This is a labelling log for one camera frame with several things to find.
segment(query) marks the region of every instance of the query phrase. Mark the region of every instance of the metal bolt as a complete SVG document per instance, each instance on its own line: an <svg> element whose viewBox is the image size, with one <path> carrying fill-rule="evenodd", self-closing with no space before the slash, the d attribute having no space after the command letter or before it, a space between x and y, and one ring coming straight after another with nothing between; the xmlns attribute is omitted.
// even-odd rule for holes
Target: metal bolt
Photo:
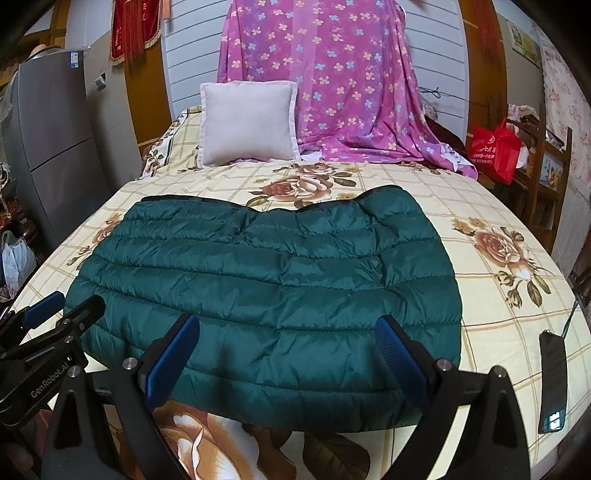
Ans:
<svg viewBox="0 0 591 480"><path fill-rule="evenodd" d="M507 376L507 370L505 370L500 365L495 365L492 367L492 372L499 378L505 378Z"/></svg>
<svg viewBox="0 0 591 480"><path fill-rule="evenodd" d="M133 370L138 365L138 359L130 356L123 360L123 368L126 370Z"/></svg>
<svg viewBox="0 0 591 480"><path fill-rule="evenodd" d="M78 375L80 375L80 372L82 372L81 367L79 367L78 365L74 365L73 367L70 367L68 369L68 377L76 378Z"/></svg>
<svg viewBox="0 0 591 480"><path fill-rule="evenodd" d="M439 360L437 360L436 365L437 368L442 372L447 372L448 370L451 370L453 367L453 363L451 363L447 358L440 358Z"/></svg>

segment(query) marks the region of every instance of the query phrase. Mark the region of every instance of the bed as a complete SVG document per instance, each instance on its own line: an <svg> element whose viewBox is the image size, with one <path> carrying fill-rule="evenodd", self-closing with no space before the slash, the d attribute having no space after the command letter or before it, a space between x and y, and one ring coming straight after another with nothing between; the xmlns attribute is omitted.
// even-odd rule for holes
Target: bed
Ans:
<svg viewBox="0 0 591 480"><path fill-rule="evenodd" d="M503 365L519 401L532 466L552 452L589 405L591 333L577 309L566 350L569 396L566 428L537 433L541 401L538 335L546 329L560 334L574 301L564 276L523 224L473 179L423 164L343 162L239 162L198 170L195 148L200 109L183 112L165 136L151 147L141 179L121 188L52 253L17 298L14 308L33 304L60 290L64 294L82 262L145 196L182 194L227 200L258 210L297 209L311 202L350 199L375 187L395 184L418 202L439 233L456 273L463 303L460 368L488 372ZM294 194L285 194L297 181ZM37 336L53 322L32 333ZM88 370L103 366L89 359ZM459 441L468 408L459 410L437 465L445 473ZM159 425L190 451L179 455L189 471L212 479L313 479L336 468L341 453L354 476L377 480L408 440L413 427L353 434L318 435L240 424L193 407L169 401L155 413ZM122 451L120 424L110 416ZM198 455L191 455L194 449ZM310 452L316 450L319 455ZM129 456L126 473L140 478Z"/></svg>

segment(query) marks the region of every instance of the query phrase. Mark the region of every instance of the purple floral fabric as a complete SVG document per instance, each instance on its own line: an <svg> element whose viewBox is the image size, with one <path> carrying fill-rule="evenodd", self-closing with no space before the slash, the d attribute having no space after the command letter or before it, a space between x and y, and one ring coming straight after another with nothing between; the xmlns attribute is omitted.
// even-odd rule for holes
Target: purple floral fabric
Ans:
<svg viewBox="0 0 591 480"><path fill-rule="evenodd" d="M337 2L233 0L218 82L297 82L304 152L330 161L425 158L454 170L422 113L402 9L393 0Z"/></svg>

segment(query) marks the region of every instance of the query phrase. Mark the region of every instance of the red shopping bag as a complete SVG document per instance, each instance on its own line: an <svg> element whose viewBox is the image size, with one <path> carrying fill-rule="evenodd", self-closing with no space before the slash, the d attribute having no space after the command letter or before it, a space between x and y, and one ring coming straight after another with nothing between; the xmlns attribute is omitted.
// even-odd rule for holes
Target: red shopping bag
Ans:
<svg viewBox="0 0 591 480"><path fill-rule="evenodd" d="M515 174L521 140L505 127L506 122L504 118L494 132L474 127L470 160L487 177L509 185Z"/></svg>

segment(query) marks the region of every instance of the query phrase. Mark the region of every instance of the blue gripper pad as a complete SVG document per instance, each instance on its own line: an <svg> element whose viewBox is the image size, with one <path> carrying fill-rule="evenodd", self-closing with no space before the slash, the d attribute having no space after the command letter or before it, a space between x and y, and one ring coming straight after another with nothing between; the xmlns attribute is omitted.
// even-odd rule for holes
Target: blue gripper pad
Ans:
<svg viewBox="0 0 591 480"><path fill-rule="evenodd" d="M27 309L22 319L22 326L27 330L39 327L43 322L63 310L65 304L66 298L64 294L60 291L55 291Z"/></svg>
<svg viewBox="0 0 591 480"><path fill-rule="evenodd" d="M384 317L376 322L374 337L408 403L425 415L430 405L428 383L418 363Z"/></svg>
<svg viewBox="0 0 591 480"><path fill-rule="evenodd" d="M149 411L164 405L199 341L199 320L190 315L146 377L145 405Z"/></svg>

